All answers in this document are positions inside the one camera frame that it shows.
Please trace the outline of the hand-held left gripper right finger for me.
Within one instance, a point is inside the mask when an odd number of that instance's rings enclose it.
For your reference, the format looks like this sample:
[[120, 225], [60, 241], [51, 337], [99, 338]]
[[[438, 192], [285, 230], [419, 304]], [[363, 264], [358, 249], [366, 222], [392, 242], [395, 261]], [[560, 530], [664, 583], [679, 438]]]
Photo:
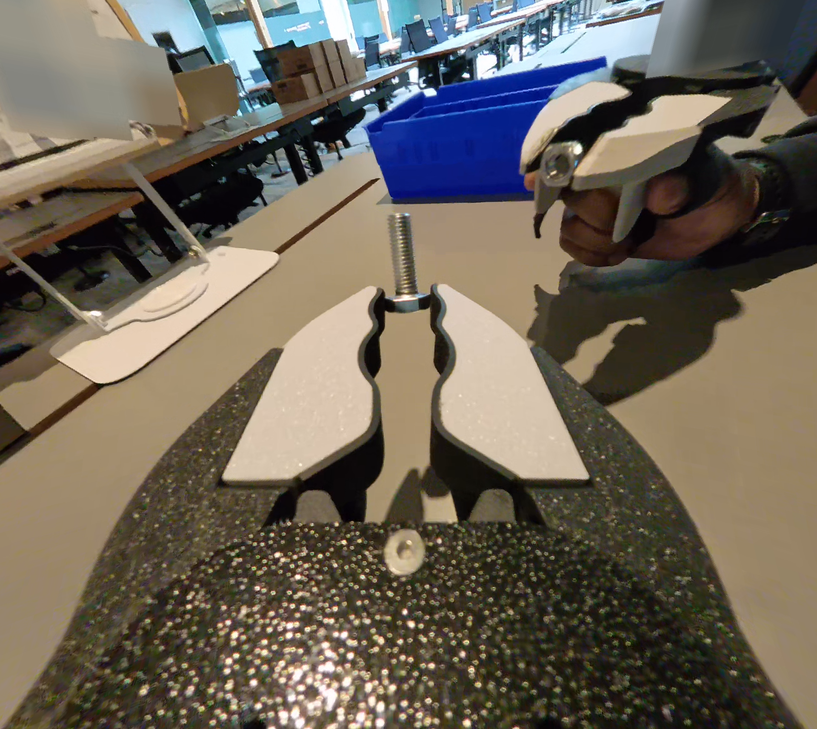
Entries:
[[527, 341], [450, 285], [432, 289], [433, 432], [453, 460], [448, 480], [476, 480], [476, 465], [507, 483], [580, 486], [589, 472]]

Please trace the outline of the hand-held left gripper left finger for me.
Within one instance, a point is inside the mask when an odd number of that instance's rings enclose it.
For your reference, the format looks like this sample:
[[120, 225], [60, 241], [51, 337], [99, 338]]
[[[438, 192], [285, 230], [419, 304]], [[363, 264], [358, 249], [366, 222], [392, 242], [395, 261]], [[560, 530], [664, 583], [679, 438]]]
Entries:
[[221, 476], [231, 487], [368, 488], [383, 469], [385, 295], [368, 286], [284, 346]]

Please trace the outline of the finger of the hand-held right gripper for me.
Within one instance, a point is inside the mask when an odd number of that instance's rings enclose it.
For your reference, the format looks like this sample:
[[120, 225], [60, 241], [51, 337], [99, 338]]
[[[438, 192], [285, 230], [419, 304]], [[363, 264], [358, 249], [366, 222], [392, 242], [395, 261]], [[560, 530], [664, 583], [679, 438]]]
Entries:
[[534, 175], [535, 236], [541, 235], [547, 212], [577, 176], [576, 169], [567, 187], [547, 186], [539, 172], [545, 148], [553, 142], [581, 142], [585, 149], [583, 161], [600, 137], [622, 126], [631, 112], [631, 92], [617, 83], [583, 83], [547, 101], [528, 130], [520, 153], [520, 174]]
[[646, 204], [646, 183], [653, 177], [688, 168], [703, 176], [703, 192], [714, 184], [718, 157], [703, 130], [716, 125], [731, 98], [725, 93], [676, 94], [651, 101], [645, 114], [604, 132], [577, 165], [571, 188], [605, 189], [618, 195], [612, 240], [623, 241]]

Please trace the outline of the silver hex nut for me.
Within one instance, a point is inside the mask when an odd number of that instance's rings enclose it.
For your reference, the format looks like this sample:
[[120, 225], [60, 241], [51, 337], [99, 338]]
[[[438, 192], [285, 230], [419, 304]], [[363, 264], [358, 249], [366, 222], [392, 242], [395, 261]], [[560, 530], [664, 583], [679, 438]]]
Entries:
[[585, 155], [581, 142], [553, 142], [549, 144], [541, 158], [540, 178], [550, 187], [561, 189], [570, 185], [578, 164]]

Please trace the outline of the silver hex bolt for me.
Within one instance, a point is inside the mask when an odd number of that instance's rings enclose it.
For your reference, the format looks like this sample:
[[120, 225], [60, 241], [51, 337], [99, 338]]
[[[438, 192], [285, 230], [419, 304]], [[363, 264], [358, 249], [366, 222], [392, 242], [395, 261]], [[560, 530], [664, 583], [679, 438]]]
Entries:
[[386, 299], [386, 310], [398, 314], [424, 311], [431, 304], [431, 295], [419, 288], [410, 213], [390, 213], [387, 217], [387, 229], [394, 273], [394, 295]]

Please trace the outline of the person's right forearm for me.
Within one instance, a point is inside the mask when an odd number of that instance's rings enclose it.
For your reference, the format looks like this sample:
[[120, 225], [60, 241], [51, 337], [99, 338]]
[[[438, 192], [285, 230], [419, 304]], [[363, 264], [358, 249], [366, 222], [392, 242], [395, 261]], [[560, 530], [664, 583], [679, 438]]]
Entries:
[[790, 219], [768, 243], [743, 247], [740, 232], [724, 250], [728, 260], [742, 263], [787, 249], [816, 243], [816, 118], [787, 131], [776, 142], [734, 156], [742, 172], [757, 180], [758, 203], [751, 219], [763, 211], [789, 209]]

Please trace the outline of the person's right hand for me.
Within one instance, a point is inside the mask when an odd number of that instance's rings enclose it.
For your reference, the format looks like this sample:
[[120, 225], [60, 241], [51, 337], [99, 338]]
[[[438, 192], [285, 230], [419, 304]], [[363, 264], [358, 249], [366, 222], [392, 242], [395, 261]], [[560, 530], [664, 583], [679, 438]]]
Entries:
[[564, 207], [559, 246], [573, 260], [590, 267], [617, 266], [628, 258], [663, 262], [697, 257], [730, 239], [757, 213], [760, 185], [747, 160], [733, 160], [710, 200], [676, 216], [689, 201], [690, 179], [671, 171], [646, 183], [645, 207], [657, 216], [653, 235], [642, 243], [614, 242], [618, 193], [609, 188], [560, 193]]

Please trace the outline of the blue plastic bin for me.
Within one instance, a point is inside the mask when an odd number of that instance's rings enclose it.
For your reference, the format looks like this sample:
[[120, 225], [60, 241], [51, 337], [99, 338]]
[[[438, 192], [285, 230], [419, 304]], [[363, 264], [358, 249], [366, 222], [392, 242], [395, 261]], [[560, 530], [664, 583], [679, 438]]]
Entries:
[[532, 200], [523, 140], [554, 86], [475, 99], [419, 92], [365, 127], [393, 203]]
[[446, 85], [438, 89], [434, 96], [426, 94], [426, 102], [430, 105], [442, 105], [454, 101], [492, 97], [515, 91], [555, 88], [574, 77], [605, 69], [606, 67], [606, 57], [595, 57], [556, 66], [496, 74], [483, 80]]

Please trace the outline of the long wooden desk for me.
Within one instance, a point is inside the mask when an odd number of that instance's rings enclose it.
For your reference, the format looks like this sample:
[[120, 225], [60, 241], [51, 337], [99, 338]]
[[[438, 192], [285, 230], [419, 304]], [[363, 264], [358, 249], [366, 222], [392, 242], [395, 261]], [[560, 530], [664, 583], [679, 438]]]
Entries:
[[219, 169], [210, 169], [199, 178], [197, 185], [204, 186], [228, 172], [245, 168], [254, 159], [265, 160], [273, 151], [291, 148], [291, 172], [298, 182], [305, 183], [306, 172], [296, 145], [301, 142], [308, 145], [313, 134], [312, 119], [326, 109], [348, 111], [382, 99], [388, 91], [407, 83], [409, 70], [416, 66], [413, 59], [369, 70], [363, 80], [347, 84], [326, 96], [283, 107], [271, 105], [254, 111], [244, 120], [228, 120], [228, 124], [234, 127], [228, 132], [212, 125], [162, 147], [156, 137], [143, 137], [130, 143], [106, 140], [109, 148], [97, 150], [95, 163], [75, 168], [72, 172], [54, 170], [49, 181], [32, 185], [20, 179], [16, 185], [23, 187], [22, 191], [3, 194], [2, 209], [29, 202], [36, 194], [53, 192], [61, 196], [79, 195], [80, 204], [78, 207], [61, 207], [53, 198], [26, 209], [13, 210], [6, 219], [9, 227], [2, 227], [2, 244], [17, 257], [24, 258], [85, 232], [126, 209], [133, 209], [137, 221], [154, 245], [161, 249], [163, 257], [175, 263], [183, 254], [166, 232], [170, 221], [158, 217], [157, 207], [146, 208], [148, 197], [126, 170], [128, 163], [153, 185], [207, 160], [230, 154]]
[[479, 56], [493, 55], [495, 70], [503, 70], [513, 62], [512, 49], [516, 49], [518, 60], [524, 58], [526, 48], [538, 51], [555, 36], [586, 20], [592, 14], [593, 2], [540, 0], [422, 51], [411, 51], [401, 59], [414, 62], [422, 89], [438, 90], [451, 83], [475, 81]]

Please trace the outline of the row of blue office chairs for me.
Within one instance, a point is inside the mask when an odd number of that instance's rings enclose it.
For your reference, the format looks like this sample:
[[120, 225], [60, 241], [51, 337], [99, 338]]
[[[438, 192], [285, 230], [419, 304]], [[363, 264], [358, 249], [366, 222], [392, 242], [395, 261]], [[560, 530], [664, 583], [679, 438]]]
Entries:
[[[429, 39], [436, 40], [437, 42], [442, 42], [447, 39], [453, 39], [455, 36], [459, 36], [460, 34], [465, 33], [466, 31], [471, 31], [474, 29], [481, 29], [490, 26], [498, 26], [501, 22], [505, 21], [514, 21], [519, 19], [525, 19], [526, 17], [534, 17], [535, 15], [532, 13], [525, 14], [524, 12], [532, 7], [535, 7], [536, 0], [512, 0], [510, 5], [506, 5], [500, 7], [498, 9], [492, 9], [491, 4], [480, 3], [481, 6], [488, 5], [489, 11], [487, 12], [486, 19], [483, 20], [481, 15], [479, 14], [479, 6], [476, 7], [475, 13], [475, 22], [471, 25], [468, 23], [470, 22], [470, 13], [466, 13], [465, 15], [457, 16], [448, 21], [448, 24], [443, 24], [443, 37], [438, 37], [436, 32], [431, 27], [431, 21], [426, 25], [426, 32], [428, 34]], [[379, 51], [382, 57], [390, 57], [390, 56], [397, 56], [398, 54], [402, 54], [403, 52], [408, 53], [409, 49], [402, 48], [401, 45], [402, 37], [399, 35], [392, 40], [381, 40], [378, 38], [377, 43], [379, 47]], [[371, 40], [369, 38], [360, 38], [358, 39], [359, 43], [359, 50], [357, 51], [357, 55], [360, 58], [363, 58], [364, 48], [367, 44], [369, 44]]]

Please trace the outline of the wristwatch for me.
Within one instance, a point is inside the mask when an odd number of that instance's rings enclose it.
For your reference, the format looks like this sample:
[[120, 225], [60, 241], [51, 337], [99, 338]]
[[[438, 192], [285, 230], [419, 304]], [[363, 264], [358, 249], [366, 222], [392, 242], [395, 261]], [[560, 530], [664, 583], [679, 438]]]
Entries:
[[758, 213], [749, 224], [741, 229], [740, 244], [743, 247], [756, 247], [770, 242], [790, 217], [789, 209], [767, 210]]

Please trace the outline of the white document stand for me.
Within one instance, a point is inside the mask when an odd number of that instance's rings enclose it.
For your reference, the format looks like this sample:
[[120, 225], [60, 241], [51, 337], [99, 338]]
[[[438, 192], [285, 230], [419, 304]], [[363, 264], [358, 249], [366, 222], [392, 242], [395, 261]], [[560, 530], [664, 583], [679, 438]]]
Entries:
[[2, 243], [2, 255], [76, 319], [58, 336], [50, 355], [96, 385], [135, 374], [203, 323], [279, 262], [275, 252], [218, 244], [206, 249], [139, 172], [133, 159], [158, 145], [154, 129], [131, 123], [131, 140], [75, 142], [36, 158], [16, 161], [1, 173], [2, 208], [81, 176], [120, 166], [189, 246], [187, 257], [108, 310], [85, 311]]

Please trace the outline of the stack of cardboard boxes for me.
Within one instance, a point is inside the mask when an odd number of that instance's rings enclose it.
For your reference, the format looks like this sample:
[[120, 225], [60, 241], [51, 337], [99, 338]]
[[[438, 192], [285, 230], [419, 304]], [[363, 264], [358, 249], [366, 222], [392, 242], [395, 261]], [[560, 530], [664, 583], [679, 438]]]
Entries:
[[367, 74], [364, 60], [353, 53], [347, 40], [320, 40], [295, 47], [286, 51], [282, 60], [297, 74], [270, 83], [271, 95], [281, 105], [317, 98], [360, 82]]

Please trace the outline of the tan cardboard panel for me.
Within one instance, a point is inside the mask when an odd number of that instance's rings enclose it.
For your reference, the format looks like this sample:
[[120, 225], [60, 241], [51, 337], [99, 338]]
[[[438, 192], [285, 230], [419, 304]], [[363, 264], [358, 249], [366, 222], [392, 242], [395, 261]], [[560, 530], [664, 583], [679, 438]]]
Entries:
[[240, 112], [236, 76], [227, 63], [174, 74], [173, 80], [185, 105], [185, 127], [189, 132]]

